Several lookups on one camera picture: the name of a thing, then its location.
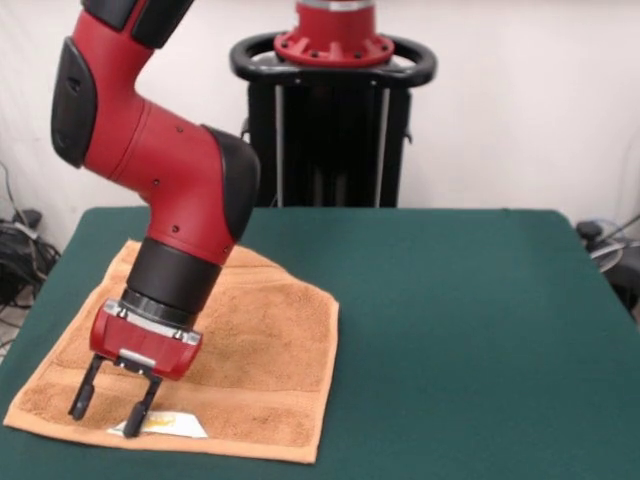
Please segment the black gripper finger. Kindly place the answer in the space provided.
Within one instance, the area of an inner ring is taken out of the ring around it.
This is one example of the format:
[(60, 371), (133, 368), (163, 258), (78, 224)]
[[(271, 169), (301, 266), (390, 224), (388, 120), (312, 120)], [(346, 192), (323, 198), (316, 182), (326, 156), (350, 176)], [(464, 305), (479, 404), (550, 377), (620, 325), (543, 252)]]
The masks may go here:
[(123, 428), (123, 436), (125, 438), (135, 438), (140, 434), (142, 425), (147, 417), (161, 383), (161, 377), (153, 376), (149, 378), (149, 386), (144, 397), (134, 405), (126, 420)]
[(104, 360), (105, 358), (101, 355), (93, 356), (69, 408), (68, 414), (74, 420), (82, 420), (84, 418), (95, 392), (95, 377)]

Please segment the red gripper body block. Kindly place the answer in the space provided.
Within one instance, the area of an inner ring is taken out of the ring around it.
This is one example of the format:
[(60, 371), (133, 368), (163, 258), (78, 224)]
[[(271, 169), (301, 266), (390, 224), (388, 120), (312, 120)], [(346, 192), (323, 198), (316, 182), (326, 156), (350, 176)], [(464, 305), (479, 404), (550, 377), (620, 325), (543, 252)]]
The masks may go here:
[(115, 299), (99, 308), (89, 336), (94, 353), (173, 381), (187, 373), (202, 343), (201, 333), (151, 321)]

